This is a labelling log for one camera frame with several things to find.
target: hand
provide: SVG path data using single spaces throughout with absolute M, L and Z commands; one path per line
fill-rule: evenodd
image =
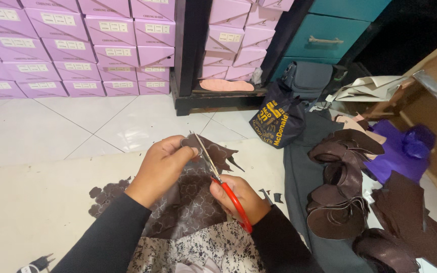
M 239 199 L 251 225 L 257 224 L 271 210 L 267 200 L 262 200 L 249 183 L 241 177 L 222 174 L 220 178 L 229 185 L 237 199 Z M 240 219 L 234 204 L 219 184 L 212 182 L 210 193 L 218 200 L 228 214 L 233 215 L 236 219 Z
M 125 193 L 150 208 L 176 182 L 185 164 L 198 155 L 197 148 L 181 147 L 182 135 L 156 142 L 146 152 L 141 168 Z

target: black sleeve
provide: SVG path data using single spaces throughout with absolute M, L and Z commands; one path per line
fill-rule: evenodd
M 251 235 L 267 272 L 323 272 L 276 205 L 252 227 Z
M 59 272 L 126 272 L 151 211 L 126 194 L 111 205 L 55 266 Z

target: scissors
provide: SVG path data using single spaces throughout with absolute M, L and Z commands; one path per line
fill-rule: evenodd
M 205 146 L 203 145 L 202 141 L 200 140 L 200 138 L 198 137 L 198 135 L 195 132 L 193 132 L 193 134 L 198 139 L 198 142 L 200 143 L 200 146 L 202 147 L 202 150 L 203 150 L 202 154 L 205 155 L 204 156 L 205 162 L 207 163 L 207 166 L 209 167 L 209 170 L 212 173 L 210 178 L 212 178 L 213 182 L 219 184 L 222 187 L 222 189 L 225 190 L 225 193 L 227 193 L 230 200 L 234 204 L 235 209 L 239 213 L 240 218 L 242 218 L 243 222 L 239 222 L 240 226 L 247 233 L 251 233 L 252 232 L 251 222 L 249 221 L 249 218 L 247 218 L 246 212 L 245 212 L 244 208 L 242 207 L 242 205 L 240 204 L 239 199 L 237 199 L 237 196 L 235 196 L 234 192 L 230 189 L 229 185 L 227 185 L 227 183 L 222 182 L 222 180 L 220 179 L 220 176 L 219 176 L 219 171 L 217 171 L 217 168 L 215 167 L 214 163 L 212 162 L 212 158 L 210 158 L 210 156 L 208 155 L 208 152 L 205 149 Z

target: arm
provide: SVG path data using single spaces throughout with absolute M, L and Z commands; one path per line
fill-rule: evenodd
M 221 175 L 221 179 L 229 185 L 246 211 L 252 224 L 252 240 L 268 272 L 323 273 L 296 229 L 279 208 L 269 206 L 244 179 L 226 174 Z M 228 214 L 240 219 L 222 187 L 212 183 L 210 192 Z
M 94 221 L 53 273 L 126 272 L 151 214 L 149 207 L 175 183 L 185 164 L 198 154 L 181 148 L 182 135 L 156 142 L 126 189 Z

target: drawer handle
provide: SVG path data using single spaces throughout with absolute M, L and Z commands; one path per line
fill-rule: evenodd
M 343 44 L 343 41 L 335 38 L 335 40 L 325 40 L 325 39 L 316 39 L 312 35 L 310 35 L 310 39 L 308 42 L 316 42 L 316 43 L 329 43 L 329 44 Z

